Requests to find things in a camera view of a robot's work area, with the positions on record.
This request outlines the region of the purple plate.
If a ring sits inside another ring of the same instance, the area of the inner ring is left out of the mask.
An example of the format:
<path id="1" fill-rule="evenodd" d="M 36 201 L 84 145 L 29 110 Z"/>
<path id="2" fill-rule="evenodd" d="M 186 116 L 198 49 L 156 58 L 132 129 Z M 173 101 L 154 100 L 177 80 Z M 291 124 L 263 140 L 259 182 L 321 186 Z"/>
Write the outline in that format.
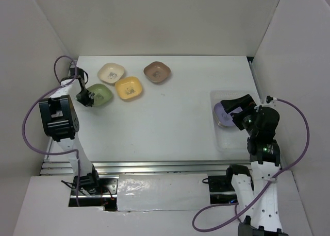
<path id="1" fill-rule="evenodd" d="M 232 117 L 227 114 L 221 103 L 216 103 L 213 107 L 213 118 L 215 122 L 230 122 Z"/>

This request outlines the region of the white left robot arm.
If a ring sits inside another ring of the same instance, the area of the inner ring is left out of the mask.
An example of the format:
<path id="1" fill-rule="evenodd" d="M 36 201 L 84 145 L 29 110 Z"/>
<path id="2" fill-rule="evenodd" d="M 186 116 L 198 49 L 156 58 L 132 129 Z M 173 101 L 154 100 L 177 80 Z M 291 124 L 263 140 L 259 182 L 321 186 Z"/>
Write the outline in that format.
<path id="1" fill-rule="evenodd" d="M 60 82 L 62 87 L 38 105 L 45 134 L 66 152 L 72 166 L 72 187 L 77 192 L 95 195 L 102 190 L 102 182 L 78 138 L 79 120 L 73 102 L 76 99 L 85 107 L 93 107 L 95 94 L 86 88 L 87 79 L 83 69 L 70 68 L 70 75 Z"/>

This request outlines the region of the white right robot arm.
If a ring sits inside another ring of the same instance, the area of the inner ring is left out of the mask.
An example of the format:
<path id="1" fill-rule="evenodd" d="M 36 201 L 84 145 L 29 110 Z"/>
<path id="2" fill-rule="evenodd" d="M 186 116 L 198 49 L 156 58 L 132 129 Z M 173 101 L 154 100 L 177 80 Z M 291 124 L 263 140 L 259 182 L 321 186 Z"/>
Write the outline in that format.
<path id="1" fill-rule="evenodd" d="M 279 113 L 256 105 L 247 94 L 222 100 L 224 111 L 239 130 L 246 130 L 251 168 L 232 164 L 226 170 L 225 186 L 236 192 L 242 212 L 238 235 L 285 235 L 278 212 L 277 179 L 281 169 L 280 149 L 275 140 Z"/>

